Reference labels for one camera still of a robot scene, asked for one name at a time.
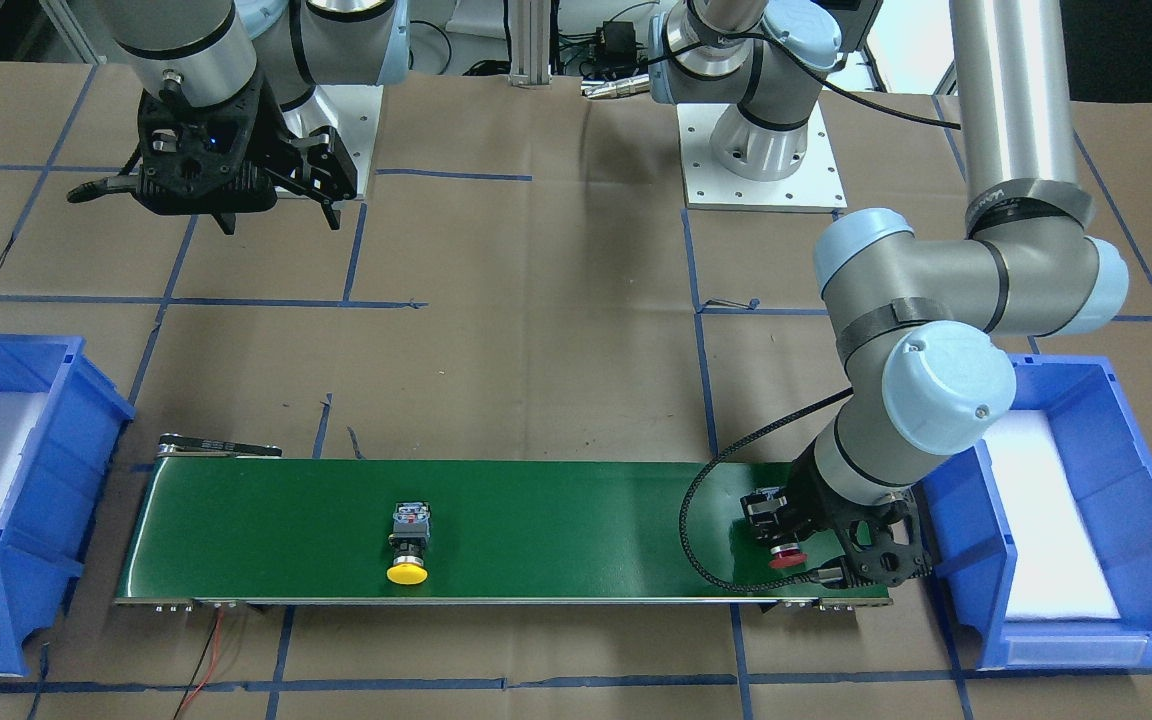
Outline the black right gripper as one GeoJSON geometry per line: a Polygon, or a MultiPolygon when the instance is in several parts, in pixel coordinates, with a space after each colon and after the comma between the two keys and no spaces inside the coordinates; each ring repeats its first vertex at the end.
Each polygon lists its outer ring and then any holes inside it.
{"type": "Polygon", "coordinates": [[[143,92],[137,113],[141,181],[134,196],[160,215],[210,215],[225,236],[236,214],[273,209],[279,188],[319,204],[339,232],[340,200],[355,199],[358,174],[338,129],[294,136],[262,71],[230,99],[192,108],[183,88],[143,92]]]}

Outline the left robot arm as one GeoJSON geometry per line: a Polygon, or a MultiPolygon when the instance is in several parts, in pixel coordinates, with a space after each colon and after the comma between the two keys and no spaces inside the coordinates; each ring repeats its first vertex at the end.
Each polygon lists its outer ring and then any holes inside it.
{"type": "Polygon", "coordinates": [[[680,509],[687,561],[738,593],[795,584],[899,585],[931,570],[915,483],[968,450],[1011,407],[1016,376],[992,334],[1102,327],[1126,300],[1126,263],[1087,236],[1093,202],[1074,159],[1056,1],[955,1],[952,36],[969,202],[961,241],[916,240],[895,211],[854,211],[814,247],[814,273],[851,387],[783,487],[745,497],[773,552],[832,530],[842,555],[736,584],[704,568],[680,509]]]}

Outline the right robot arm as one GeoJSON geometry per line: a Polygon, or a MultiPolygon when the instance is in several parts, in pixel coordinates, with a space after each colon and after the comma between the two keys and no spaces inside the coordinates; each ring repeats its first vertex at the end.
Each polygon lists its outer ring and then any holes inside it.
{"type": "Polygon", "coordinates": [[[319,205],[329,228],[361,172],[329,86],[397,85],[410,69],[403,1],[101,1],[143,91],[126,167],[69,202],[128,194],[161,217],[236,232],[279,192],[319,205]]]}

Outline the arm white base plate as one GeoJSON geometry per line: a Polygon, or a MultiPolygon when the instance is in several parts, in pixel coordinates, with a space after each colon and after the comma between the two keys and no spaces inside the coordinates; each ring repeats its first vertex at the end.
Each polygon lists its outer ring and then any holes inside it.
{"type": "Polygon", "coordinates": [[[726,109],[723,104],[677,106],[689,209],[829,214],[849,205],[820,106],[814,106],[797,132],[803,141],[776,141],[765,151],[756,149],[755,154],[741,152],[740,158],[732,156],[742,151],[736,143],[730,143],[727,154],[721,156],[710,141],[726,109]],[[749,162],[767,168],[786,165],[794,173],[785,179],[746,179],[732,172],[735,165],[749,162]]]}
{"type": "Polygon", "coordinates": [[[298,137],[320,126],[338,129],[357,170],[355,200],[367,197],[382,92],[384,88],[371,85],[319,85],[297,108],[283,113],[289,131],[298,137]]]}

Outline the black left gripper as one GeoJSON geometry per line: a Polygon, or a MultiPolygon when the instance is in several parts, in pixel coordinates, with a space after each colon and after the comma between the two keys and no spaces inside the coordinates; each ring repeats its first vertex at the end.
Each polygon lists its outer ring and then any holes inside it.
{"type": "Polygon", "coordinates": [[[838,538],[841,555],[805,571],[806,579],[824,588],[900,585],[905,579],[927,577],[933,561],[922,543],[920,518],[914,497],[901,492],[877,506],[854,503],[829,488],[813,457],[813,446],[791,462],[788,479],[780,488],[755,488],[742,497],[742,511],[765,548],[788,541],[799,543],[829,530],[838,538]]]}

